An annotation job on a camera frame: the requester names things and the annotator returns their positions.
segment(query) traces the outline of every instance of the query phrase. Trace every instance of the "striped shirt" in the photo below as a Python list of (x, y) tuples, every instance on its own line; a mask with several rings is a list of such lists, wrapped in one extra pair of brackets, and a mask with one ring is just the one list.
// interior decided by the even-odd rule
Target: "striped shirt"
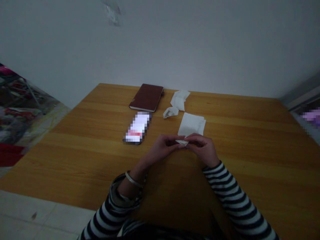
[[(279, 239), (222, 162), (214, 168), (204, 168), (203, 173), (222, 202), (239, 238)], [(125, 175), (121, 174), (113, 181), (107, 200), (84, 228), (79, 240), (116, 239), (120, 236), (124, 239), (225, 239), (220, 229), (214, 236), (202, 236), (130, 219), (130, 213), (140, 206), (142, 197), (141, 191), (133, 200), (118, 193), (117, 188), (124, 178)]]

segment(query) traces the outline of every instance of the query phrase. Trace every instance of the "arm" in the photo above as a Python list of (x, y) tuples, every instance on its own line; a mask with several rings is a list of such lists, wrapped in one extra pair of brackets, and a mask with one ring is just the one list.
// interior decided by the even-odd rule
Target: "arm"
[(239, 187), (236, 179), (218, 159), (212, 139), (192, 134), (185, 140), (189, 141), (186, 148), (196, 153), (207, 165), (203, 173), (241, 238), (279, 239), (270, 224)]
[[(130, 177), (143, 185), (147, 172), (154, 163), (161, 161), (173, 151), (183, 148), (175, 141), (179, 139), (184, 139), (184, 136), (160, 135), (149, 152), (131, 170)], [(132, 184), (125, 174), (118, 176), (110, 186), (107, 200), (94, 214), (78, 239), (117, 237), (131, 212), (139, 208), (142, 200), (141, 193), (142, 189)]]

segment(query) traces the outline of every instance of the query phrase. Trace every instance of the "wooden table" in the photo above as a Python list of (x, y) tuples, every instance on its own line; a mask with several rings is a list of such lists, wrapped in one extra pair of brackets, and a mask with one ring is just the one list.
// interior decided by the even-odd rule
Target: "wooden table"
[[(99, 84), (0, 179), (14, 193), (96, 210), (111, 181), (131, 169), (159, 134), (177, 134), (183, 112), (163, 119), (165, 90), (145, 141), (124, 145), (138, 87)], [(320, 149), (276, 99), (191, 92), (186, 112), (204, 116), (204, 135), (253, 203), (283, 239), (319, 239)], [(202, 234), (211, 212), (228, 220), (188, 150), (150, 171), (138, 219)]]

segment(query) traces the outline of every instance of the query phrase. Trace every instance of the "hand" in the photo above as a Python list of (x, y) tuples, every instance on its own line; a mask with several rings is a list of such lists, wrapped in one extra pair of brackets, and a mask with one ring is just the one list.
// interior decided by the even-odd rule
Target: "hand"
[(194, 152), (207, 166), (215, 167), (220, 163), (211, 138), (193, 133), (184, 140), (189, 142), (186, 148)]
[(170, 153), (184, 148), (183, 145), (176, 142), (176, 140), (182, 140), (185, 136), (178, 135), (159, 135), (149, 152), (142, 157), (142, 161), (151, 167), (154, 163), (167, 157)]

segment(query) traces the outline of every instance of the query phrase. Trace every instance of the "white paper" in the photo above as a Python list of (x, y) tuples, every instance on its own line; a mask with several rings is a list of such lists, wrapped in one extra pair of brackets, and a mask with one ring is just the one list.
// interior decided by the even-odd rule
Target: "white paper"
[(169, 107), (163, 113), (163, 118), (168, 118), (171, 116), (176, 116), (179, 113), (179, 109), (176, 107)]
[(181, 111), (184, 111), (184, 102), (186, 101), (189, 95), (190, 95), (190, 92), (185, 90), (176, 91), (173, 94), (173, 97), (170, 103), (173, 107), (176, 107)]
[[(203, 135), (204, 127), (206, 125), (206, 120), (202, 116), (196, 116), (189, 113), (184, 113), (180, 128), (178, 131), (179, 136), (189, 136), (192, 133), (198, 133)], [(187, 141), (176, 140), (178, 143), (186, 146)]]

